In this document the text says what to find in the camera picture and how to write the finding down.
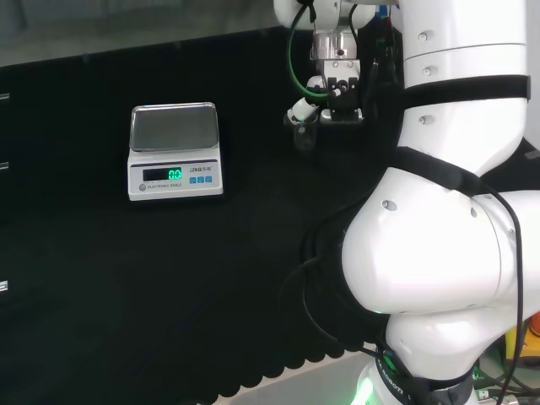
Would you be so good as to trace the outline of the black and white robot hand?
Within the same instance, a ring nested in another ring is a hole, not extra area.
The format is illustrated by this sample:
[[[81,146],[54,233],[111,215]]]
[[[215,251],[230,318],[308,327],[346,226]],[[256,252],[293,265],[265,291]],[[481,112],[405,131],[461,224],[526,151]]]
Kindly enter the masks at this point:
[[[326,60],[321,74],[302,84],[295,75],[292,62],[288,74],[301,98],[285,113],[284,120],[294,128],[311,125],[357,126],[363,123],[360,106],[358,60]]]

